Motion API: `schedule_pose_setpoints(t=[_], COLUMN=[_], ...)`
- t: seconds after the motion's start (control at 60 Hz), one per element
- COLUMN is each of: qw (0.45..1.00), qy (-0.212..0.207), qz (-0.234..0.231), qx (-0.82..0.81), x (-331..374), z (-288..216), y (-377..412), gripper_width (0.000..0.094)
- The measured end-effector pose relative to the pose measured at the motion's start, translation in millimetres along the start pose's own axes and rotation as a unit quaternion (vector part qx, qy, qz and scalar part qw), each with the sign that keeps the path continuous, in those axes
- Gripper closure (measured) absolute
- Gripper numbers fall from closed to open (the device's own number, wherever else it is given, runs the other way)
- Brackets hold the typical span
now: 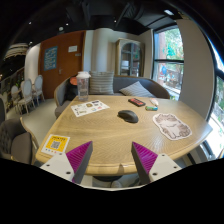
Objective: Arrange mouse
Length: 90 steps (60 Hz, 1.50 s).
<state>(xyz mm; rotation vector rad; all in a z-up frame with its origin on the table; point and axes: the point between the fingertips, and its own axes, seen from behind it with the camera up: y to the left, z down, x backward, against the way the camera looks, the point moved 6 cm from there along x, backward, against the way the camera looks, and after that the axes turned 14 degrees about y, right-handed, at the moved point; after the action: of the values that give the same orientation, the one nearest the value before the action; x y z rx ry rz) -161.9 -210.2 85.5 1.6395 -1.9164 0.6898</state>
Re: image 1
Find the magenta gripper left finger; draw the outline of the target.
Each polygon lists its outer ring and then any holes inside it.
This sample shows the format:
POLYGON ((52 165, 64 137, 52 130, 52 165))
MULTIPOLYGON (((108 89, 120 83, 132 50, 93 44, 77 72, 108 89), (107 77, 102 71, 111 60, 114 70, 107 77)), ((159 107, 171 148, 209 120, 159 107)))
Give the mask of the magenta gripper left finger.
POLYGON ((65 180, 80 184, 93 152, 93 142, 84 143, 68 153, 59 153, 49 159, 41 168, 65 180))

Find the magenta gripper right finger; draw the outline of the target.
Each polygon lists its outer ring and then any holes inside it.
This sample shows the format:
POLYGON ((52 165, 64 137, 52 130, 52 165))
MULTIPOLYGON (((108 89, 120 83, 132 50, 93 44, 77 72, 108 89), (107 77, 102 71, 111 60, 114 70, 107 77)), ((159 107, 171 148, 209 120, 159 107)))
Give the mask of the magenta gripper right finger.
POLYGON ((180 170, 180 167, 167 154, 156 154, 136 142, 132 143, 131 153, 143 185, 180 170))

